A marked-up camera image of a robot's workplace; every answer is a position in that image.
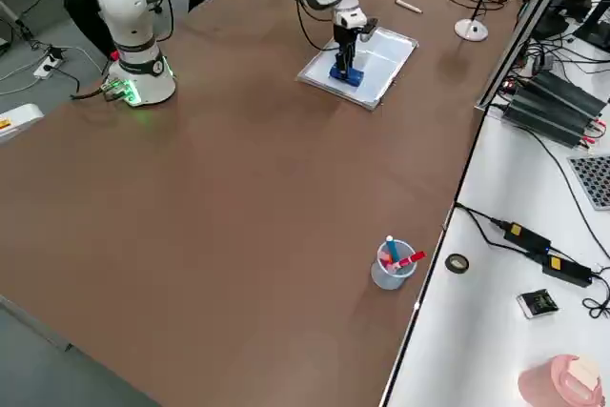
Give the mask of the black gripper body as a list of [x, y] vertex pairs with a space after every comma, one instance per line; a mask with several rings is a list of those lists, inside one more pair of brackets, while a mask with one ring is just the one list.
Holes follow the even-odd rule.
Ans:
[[333, 24], [333, 36], [335, 42], [341, 47], [353, 46], [359, 36], [359, 28], [347, 29]]

